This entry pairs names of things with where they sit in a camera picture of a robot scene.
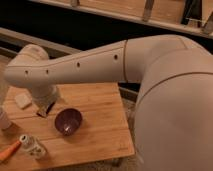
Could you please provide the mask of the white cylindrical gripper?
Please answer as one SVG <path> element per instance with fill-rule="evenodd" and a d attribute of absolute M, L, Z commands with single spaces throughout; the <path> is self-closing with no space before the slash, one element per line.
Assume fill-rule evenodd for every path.
<path fill-rule="evenodd" d="M 32 88 L 31 97 L 39 109 L 44 109 L 55 103 L 60 97 L 60 93 L 55 85 L 48 85 Z"/>

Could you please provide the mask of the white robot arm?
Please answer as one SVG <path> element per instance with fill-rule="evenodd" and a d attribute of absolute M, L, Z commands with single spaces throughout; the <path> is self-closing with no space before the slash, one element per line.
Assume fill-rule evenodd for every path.
<path fill-rule="evenodd" d="M 139 83 L 137 171 L 213 171 L 213 54 L 187 37 L 123 40 L 56 59 L 29 44 L 4 78 L 39 104 L 57 84 Z"/>

